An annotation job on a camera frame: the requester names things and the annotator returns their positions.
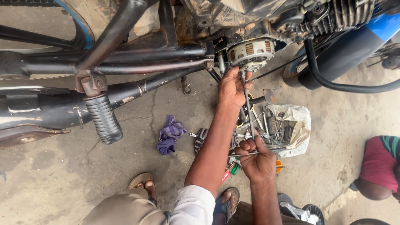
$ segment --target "white sleeve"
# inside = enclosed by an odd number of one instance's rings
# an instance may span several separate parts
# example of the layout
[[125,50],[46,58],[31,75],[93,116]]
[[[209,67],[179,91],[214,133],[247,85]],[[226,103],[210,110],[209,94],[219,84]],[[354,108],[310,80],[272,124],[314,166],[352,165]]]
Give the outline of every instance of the white sleeve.
[[178,191],[170,225],[211,225],[215,199],[211,192],[190,185]]

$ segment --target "purple cloth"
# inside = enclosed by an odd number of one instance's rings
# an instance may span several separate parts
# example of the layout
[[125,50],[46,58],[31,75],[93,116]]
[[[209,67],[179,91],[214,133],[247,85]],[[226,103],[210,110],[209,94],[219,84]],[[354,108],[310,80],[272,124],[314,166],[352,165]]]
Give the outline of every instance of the purple cloth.
[[181,122],[178,123],[174,116],[167,115],[167,122],[160,130],[160,142],[157,144],[157,149],[163,155],[175,152],[176,140],[186,132]]

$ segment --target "sandal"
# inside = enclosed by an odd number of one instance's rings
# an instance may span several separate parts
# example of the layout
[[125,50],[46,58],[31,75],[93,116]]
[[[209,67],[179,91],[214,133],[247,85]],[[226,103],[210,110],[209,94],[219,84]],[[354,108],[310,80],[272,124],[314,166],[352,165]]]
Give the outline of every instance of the sandal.
[[[239,190],[237,188],[230,187],[230,188],[224,190],[224,192],[221,194],[221,196],[227,191],[230,191],[231,194],[233,195],[233,201],[234,201],[233,213],[232,213],[232,215],[233,215],[233,214],[235,214],[236,207],[239,204],[240,194],[239,194]],[[226,218],[225,224],[227,224],[229,219],[232,217],[232,215],[230,214],[230,200],[229,199],[224,203],[216,203],[215,204],[213,215],[220,214],[220,213],[225,214],[225,218]]]
[[[134,188],[137,188],[139,184],[143,184],[143,187],[145,187],[145,185],[148,181],[153,182],[153,185],[155,185],[154,179],[153,179],[153,176],[151,175],[151,173],[139,174],[135,178],[133,178],[133,180],[128,185],[127,190],[132,190]],[[148,196],[148,200],[151,201],[155,206],[157,206],[157,201],[151,195]]]

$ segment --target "person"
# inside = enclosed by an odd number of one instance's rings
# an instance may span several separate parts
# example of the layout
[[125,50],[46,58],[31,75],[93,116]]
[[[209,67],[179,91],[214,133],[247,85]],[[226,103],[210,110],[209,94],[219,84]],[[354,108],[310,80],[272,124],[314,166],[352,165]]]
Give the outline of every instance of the person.
[[350,188],[371,200],[391,195],[400,203],[400,137],[375,136],[365,145],[359,178]]
[[[184,187],[178,192],[172,213],[162,213],[156,207],[153,177],[150,173],[143,173],[132,180],[127,190],[101,201],[80,225],[219,225],[227,222],[281,225],[282,221],[298,222],[294,218],[280,215],[275,181],[276,155],[266,147],[256,131],[255,140],[241,141],[235,148],[236,153],[244,155],[240,157],[240,162],[250,180],[252,205],[239,203],[239,191],[234,187],[225,190],[215,200],[224,176],[239,110],[245,103],[238,72],[238,67],[231,68],[219,83],[218,104],[213,121],[189,169]],[[251,75],[251,72],[246,74],[245,88],[248,90],[252,87],[249,81]],[[260,154],[246,156],[256,147]]]

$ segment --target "mechanic's hand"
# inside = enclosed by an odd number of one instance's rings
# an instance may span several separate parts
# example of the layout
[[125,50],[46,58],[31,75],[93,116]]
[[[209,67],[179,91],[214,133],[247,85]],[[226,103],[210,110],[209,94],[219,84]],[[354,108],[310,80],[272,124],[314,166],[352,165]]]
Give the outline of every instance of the mechanic's hand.
[[[247,72],[246,74],[246,84],[247,90],[253,87],[253,83],[249,81],[252,72]],[[225,76],[222,78],[218,86],[219,89],[219,101],[229,101],[235,106],[242,107],[246,102],[244,97],[242,78],[239,75],[239,67],[230,68]]]
[[267,148],[257,130],[254,129],[255,142],[252,139],[241,141],[235,148],[236,154],[247,155],[257,147],[260,154],[241,156],[240,163],[250,182],[274,181],[276,176],[276,155]]

